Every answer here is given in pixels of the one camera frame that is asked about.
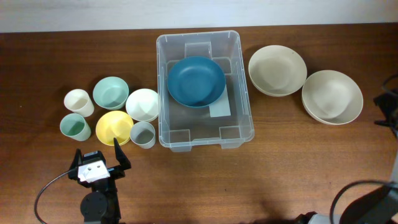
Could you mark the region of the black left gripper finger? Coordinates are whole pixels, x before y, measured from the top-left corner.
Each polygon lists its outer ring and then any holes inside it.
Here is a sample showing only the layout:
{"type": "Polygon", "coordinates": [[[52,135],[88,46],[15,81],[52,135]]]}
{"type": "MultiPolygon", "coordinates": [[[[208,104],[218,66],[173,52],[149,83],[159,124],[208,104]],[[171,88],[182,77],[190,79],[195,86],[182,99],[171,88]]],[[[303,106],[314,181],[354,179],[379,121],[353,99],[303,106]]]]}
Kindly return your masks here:
{"type": "Polygon", "coordinates": [[[72,161],[72,169],[76,169],[81,165],[82,154],[81,150],[77,149],[72,161]]]}
{"type": "Polygon", "coordinates": [[[127,170],[131,168],[131,162],[125,155],[125,153],[122,151],[118,140],[116,138],[113,138],[114,141],[114,149],[115,149],[115,155],[116,155],[116,160],[119,162],[119,168],[122,170],[127,170]]]}

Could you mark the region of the beige bowl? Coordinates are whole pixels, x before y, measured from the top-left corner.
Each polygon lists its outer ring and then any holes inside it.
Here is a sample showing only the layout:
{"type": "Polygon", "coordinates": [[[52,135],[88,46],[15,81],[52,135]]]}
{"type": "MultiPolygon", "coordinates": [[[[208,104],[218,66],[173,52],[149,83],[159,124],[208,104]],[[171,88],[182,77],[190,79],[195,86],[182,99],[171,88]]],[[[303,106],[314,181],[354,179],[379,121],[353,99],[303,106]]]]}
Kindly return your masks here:
{"type": "Polygon", "coordinates": [[[305,81],[302,103],[313,119],[323,124],[342,125],[361,114],[364,100],[352,78],[334,70],[321,70],[305,81]]]}
{"type": "Polygon", "coordinates": [[[294,50],[282,45],[268,45],[257,50],[249,60],[249,77],[263,94],[282,97],[298,91],[307,79],[307,66],[294,50]]]}

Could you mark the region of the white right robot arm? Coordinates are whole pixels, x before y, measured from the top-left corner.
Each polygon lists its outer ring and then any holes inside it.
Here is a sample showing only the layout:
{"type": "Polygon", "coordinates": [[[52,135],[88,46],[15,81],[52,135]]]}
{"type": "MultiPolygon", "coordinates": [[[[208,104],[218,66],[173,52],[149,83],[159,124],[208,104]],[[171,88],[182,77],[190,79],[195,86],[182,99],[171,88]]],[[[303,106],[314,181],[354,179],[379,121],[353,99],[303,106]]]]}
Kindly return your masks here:
{"type": "MultiPolygon", "coordinates": [[[[386,90],[375,97],[374,104],[379,107],[385,120],[377,120],[374,124],[389,128],[397,135],[397,89],[386,90]]],[[[397,215],[397,161],[394,161],[391,179],[359,180],[343,187],[335,196],[328,215],[316,212],[299,215],[294,223],[395,223],[392,219],[397,215]],[[370,193],[351,202],[342,215],[335,214],[335,207],[340,197],[350,188],[359,185],[374,184],[379,187],[370,193]]]]}

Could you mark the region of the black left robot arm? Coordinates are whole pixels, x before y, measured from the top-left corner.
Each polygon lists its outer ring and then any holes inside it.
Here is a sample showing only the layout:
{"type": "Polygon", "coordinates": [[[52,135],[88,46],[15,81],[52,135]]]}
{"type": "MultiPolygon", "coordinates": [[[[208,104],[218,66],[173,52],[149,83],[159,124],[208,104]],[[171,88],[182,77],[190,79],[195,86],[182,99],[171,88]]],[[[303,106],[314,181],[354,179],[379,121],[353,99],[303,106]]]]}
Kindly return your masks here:
{"type": "Polygon", "coordinates": [[[114,138],[113,141],[117,166],[106,167],[101,151],[83,155],[77,149],[69,168],[69,179],[91,189],[80,204],[85,223],[118,223],[121,219],[116,180],[125,177],[124,171],[131,168],[131,163],[118,140],[114,138]]]}

